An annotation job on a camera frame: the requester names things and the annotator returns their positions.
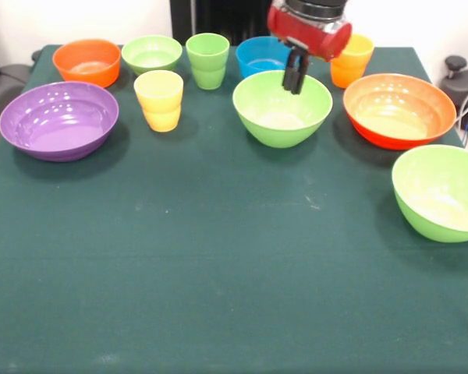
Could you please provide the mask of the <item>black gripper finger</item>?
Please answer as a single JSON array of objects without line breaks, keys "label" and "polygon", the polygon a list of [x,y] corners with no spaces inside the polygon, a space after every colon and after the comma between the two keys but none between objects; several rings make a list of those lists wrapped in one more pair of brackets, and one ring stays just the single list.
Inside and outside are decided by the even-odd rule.
[{"label": "black gripper finger", "polygon": [[294,65],[297,59],[296,47],[291,46],[286,59],[282,85],[285,90],[293,90]]},{"label": "black gripper finger", "polygon": [[307,46],[299,41],[294,41],[292,47],[292,94],[300,94],[302,90],[303,81],[307,74],[308,58]]}]

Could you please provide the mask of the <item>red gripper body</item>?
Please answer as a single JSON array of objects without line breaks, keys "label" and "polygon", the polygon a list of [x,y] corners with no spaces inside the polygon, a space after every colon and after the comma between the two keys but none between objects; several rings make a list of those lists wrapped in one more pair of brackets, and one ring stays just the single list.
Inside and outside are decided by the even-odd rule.
[{"label": "red gripper body", "polygon": [[345,3],[272,3],[268,29],[281,42],[299,41],[308,54],[325,61],[338,57],[352,35]]}]

